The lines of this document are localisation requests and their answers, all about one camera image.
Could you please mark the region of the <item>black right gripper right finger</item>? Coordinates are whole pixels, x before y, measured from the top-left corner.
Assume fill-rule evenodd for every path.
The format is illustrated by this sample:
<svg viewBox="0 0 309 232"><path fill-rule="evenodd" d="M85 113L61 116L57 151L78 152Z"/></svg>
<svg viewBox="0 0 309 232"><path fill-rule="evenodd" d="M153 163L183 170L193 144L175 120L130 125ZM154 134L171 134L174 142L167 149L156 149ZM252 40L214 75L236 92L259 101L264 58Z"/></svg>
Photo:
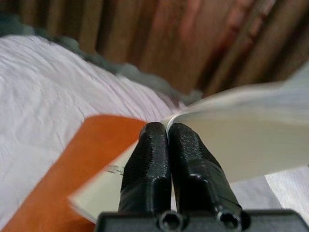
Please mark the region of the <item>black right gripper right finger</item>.
<svg viewBox="0 0 309 232"><path fill-rule="evenodd" d="M168 133L177 209L240 214L238 203L216 158L190 127L173 124Z"/></svg>

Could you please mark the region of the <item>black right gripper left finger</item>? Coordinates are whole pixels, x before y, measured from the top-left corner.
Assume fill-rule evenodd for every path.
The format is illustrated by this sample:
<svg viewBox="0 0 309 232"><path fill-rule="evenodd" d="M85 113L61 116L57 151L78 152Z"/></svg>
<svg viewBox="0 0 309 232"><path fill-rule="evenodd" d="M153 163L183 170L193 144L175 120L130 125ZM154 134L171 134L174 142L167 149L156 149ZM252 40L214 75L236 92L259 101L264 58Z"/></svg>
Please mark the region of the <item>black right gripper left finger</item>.
<svg viewBox="0 0 309 232"><path fill-rule="evenodd" d="M120 212L161 213L170 210L171 171L168 138L162 123L146 124L127 161L122 178Z"/></svg>

